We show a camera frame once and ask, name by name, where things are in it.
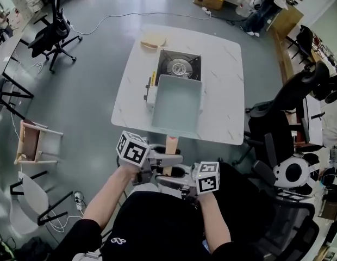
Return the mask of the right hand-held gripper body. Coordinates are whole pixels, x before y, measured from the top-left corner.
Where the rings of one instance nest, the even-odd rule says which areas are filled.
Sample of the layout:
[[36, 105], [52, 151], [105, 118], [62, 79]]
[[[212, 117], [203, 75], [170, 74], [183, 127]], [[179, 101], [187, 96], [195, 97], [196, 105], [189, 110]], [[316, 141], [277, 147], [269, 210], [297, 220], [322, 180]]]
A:
[[192, 201], [199, 195], [218, 191], [220, 187], [220, 163], [202, 161], [185, 175], [181, 188], [182, 199]]

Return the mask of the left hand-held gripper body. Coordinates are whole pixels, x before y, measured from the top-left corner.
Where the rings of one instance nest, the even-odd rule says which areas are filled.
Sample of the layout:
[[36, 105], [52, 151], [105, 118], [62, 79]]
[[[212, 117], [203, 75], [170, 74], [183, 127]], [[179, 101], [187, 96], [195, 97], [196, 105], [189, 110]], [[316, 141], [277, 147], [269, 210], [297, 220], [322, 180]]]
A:
[[152, 166], [157, 166], [159, 153], [138, 134], [123, 130], [116, 146], [117, 166], [132, 164], [139, 168], [134, 185], [149, 183], [153, 176]]

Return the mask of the rectangular pan with wooden handle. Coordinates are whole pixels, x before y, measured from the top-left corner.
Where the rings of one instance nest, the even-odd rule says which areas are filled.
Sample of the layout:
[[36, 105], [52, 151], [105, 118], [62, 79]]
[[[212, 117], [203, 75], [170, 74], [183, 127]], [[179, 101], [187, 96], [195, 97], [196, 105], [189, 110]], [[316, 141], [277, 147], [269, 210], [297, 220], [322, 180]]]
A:
[[166, 154], [175, 154], [178, 139], [197, 138], [203, 84], [198, 80], [161, 75], [152, 127], [166, 134]]

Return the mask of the portable gas stove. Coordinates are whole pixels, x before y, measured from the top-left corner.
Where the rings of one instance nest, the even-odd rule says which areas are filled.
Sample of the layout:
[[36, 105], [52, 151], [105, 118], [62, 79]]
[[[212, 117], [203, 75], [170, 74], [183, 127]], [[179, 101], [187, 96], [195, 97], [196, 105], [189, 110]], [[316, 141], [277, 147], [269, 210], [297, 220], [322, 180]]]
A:
[[201, 93], [205, 91], [201, 55], [158, 47], [153, 72], [146, 85], [146, 94], [143, 96], [149, 111], [154, 109], [159, 79], [163, 74], [199, 81], [202, 83]]

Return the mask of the person's right forearm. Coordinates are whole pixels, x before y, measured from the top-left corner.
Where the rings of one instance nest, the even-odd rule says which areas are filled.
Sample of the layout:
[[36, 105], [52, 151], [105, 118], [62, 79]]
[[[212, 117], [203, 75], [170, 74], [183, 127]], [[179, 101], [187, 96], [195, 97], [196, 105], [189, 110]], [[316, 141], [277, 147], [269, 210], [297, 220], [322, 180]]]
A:
[[218, 202], [212, 192], [198, 196], [203, 215], [204, 231], [209, 250], [213, 253], [219, 246], [231, 242]]

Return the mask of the person's left forearm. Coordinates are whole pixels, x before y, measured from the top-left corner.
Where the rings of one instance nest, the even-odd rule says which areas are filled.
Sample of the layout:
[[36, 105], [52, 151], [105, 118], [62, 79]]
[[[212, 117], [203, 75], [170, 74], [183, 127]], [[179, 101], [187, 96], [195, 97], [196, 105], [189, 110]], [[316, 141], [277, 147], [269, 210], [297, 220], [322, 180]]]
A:
[[138, 172], [139, 168], [132, 164], [120, 165], [90, 201], [84, 212], [83, 219], [95, 221], [101, 230], [104, 230], [115, 211], [122, 193]]

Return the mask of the person's light trousers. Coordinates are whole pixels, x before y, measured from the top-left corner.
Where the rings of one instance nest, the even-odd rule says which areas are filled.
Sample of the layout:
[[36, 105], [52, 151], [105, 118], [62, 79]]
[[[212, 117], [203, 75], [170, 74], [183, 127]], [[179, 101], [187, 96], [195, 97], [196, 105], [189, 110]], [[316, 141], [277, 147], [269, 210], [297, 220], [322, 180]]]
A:
[[150, 191], [150, 192], [159, 192], [162, 194], [168, 194], [179, 199], [182, 199], [182, 193], [180, 190], [172, 189], [161, 184], [155, 185], [153, 183], [145, 183], [141, 185], [136, 185], [129, 195], [138, 192], [138, 191]]

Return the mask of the person's black shirt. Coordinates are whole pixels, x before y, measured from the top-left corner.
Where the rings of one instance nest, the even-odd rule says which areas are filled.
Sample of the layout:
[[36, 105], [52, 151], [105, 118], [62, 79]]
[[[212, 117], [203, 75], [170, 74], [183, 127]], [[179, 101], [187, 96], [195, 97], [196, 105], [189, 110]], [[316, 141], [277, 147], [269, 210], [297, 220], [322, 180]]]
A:
[[101, 232], [95, 220], [77, 221], [47, 261], [72, 261], [78, 253], [96, 250], [102, 261], [264, 261], [256, 248], [243, 243], [229, 242], [209, 253], [201, 212], [158, 192], [131, 194], [104, 243]]

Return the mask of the white black round shell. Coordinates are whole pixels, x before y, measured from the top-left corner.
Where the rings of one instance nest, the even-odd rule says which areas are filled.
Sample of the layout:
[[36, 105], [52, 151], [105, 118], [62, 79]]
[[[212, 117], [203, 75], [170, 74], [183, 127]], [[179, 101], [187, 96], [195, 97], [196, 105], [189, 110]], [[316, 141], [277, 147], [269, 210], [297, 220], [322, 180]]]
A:
[[236, 13], [244, 18], [255, 13], [261, 6], [262, 0], [238, 0], [238, 6], [235, 9]]
[[292, 156], [273, 168], [276, 178], [274, 186], [281, 189], [302, 187], [311, 179], [311, 173], [319, 168], [317, 155], [309, 157], [309, 161]]

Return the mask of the black high-back office chair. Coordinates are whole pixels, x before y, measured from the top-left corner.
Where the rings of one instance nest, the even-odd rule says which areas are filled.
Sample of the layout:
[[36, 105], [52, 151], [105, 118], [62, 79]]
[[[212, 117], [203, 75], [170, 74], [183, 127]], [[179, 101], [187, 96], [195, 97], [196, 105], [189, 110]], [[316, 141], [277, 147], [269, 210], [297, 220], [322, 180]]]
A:
[[254, 147], [256, 160], [274, 168], [294, 154], [294, 142], [284, 111], [275, 110], [266, 113], [253, 108], [247, 113], [249, 115], [247, 142]]
[[302, 70], [291, 77], [281, 88], [275, 99], [271, 102], [267, 114], [272, 115], [278, 111], [293, 110], [299, 102], [329, 78], [327, 65], [318, 61], [314, 69]]

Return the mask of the white marble table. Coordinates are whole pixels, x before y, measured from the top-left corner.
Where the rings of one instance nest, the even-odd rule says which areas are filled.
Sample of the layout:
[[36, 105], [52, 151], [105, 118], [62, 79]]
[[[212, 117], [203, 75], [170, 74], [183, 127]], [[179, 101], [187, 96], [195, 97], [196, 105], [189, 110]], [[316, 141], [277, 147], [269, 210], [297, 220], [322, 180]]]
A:
[[241, 145], [244, 138], [244, 75], [240, 45], [216, 36], [176, 27], [145, 24], [129, 55], [111, 117], [116, 126], [163, 133], [152, 125], [153, 90], [159, 78], [160, 48], [141, 44], [146, 37], [165, 38], [163, 49], [199, 55], [202, 112], [196, 131], [181, 136], [223, 144]]

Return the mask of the small wooden chair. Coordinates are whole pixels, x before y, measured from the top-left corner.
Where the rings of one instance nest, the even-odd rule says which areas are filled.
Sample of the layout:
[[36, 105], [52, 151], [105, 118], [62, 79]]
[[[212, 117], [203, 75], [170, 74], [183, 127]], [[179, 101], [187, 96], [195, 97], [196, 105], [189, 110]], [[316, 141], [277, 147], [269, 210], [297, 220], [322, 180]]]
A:
[[62, 132], [50, 130], [47, 126], [29, 119], [21, 120], [14, 164], [56, 164], [58, 162], [57, 160], [40, 160], [40, 156], [43, 154], [40, 150], [40, 146], [43, 142], [43, 136], [46, 133], [56, 134], [60, 137], [64, 136]]

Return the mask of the grey chair black legs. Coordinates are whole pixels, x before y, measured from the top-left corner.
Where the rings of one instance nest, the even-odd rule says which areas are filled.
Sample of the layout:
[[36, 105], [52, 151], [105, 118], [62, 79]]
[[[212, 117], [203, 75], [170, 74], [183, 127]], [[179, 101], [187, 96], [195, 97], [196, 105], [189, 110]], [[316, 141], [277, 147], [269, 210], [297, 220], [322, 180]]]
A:
[[[36, 178], [46, 174], [48, 174], [48, 171], [42, 171], [33, 176], [23, 175], [20, 181], [10, 185], [9, 220], [13, 229], [20, 235], [32, 234], [46, 223], [68, 214], [68, 212], [63, 212], [58, 215], [49, 216], [49, 213], [66, 199], [70, 198], [73, 192], [70, 191], [60, 200], [56, 201], [56, 203], [50, 204], [48, 194], [35, 181]], [[22, 200], [25, 200], [30, 209], [35, 213], [34, 220], [22, 209]]]

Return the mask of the white side desk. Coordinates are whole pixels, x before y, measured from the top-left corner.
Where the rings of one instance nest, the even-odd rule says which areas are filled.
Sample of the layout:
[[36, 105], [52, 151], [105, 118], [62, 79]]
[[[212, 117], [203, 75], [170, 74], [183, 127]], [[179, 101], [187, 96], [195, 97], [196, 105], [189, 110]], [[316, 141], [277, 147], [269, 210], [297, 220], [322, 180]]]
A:
[[307, 95], [303, 100], [303, 110], [308, 124], [309, 144], [323, 145], [322, 117], [324, 112], [321, 111], [320, 101]]

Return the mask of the black backpack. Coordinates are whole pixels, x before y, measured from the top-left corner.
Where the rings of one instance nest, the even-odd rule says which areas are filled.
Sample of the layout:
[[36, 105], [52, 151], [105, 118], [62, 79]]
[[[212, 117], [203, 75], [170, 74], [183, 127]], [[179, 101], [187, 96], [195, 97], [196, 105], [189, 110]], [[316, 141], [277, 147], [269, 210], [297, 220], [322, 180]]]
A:
[[47, 261], [53, 249], [39, 237], [33, 237], [16, 250], [18, 261]]

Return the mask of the white desk black legs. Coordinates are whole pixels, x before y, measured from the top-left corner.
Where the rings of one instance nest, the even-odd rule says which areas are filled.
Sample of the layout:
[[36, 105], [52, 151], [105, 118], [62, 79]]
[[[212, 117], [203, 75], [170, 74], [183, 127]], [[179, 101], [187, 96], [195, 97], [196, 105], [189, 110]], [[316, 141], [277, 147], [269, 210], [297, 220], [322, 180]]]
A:
[[[9, 63], [9, 60], [14, 60], [13, 53], [17, 47], [17, 45], [22, 41], [23, 33], [19, 33], [14, 35], [13, 37], [6, 40], [4, 43], [0, 44], [0, 104], [4, 105], [12, 114], [18, 116], [22, 120], [25, 119], [23, 115], [17, 112], [12, 106], [11, 103], [6, 102], [3, 99], [3, 96], [9, 97], [18, 97], [18, 98], [29, 98], [33, 99], [34, 95], [29, 92], [26, 88], [24, 88], [21, 84], [19, 84], [16, 80], [11, 78], [6, 74], [5, 69]], [[19, 90], [23, 91], [23, 94], [20, 92], [6, 92], [3, 90], [4, 83], [10, 82], [14, 86], [16, 86]]]

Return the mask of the wooden cabinet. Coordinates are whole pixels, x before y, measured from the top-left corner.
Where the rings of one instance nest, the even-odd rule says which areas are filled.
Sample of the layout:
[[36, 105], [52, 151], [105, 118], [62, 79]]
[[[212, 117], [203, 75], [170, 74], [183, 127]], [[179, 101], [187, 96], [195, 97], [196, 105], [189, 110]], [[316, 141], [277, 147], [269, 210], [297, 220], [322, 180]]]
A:
[[271, 21], [267, 30], [277, 33], [280, 40], [284, 40], [288, 34], [298, 25], [304, 14], [296, 7], [288, 5], [282, 9]]

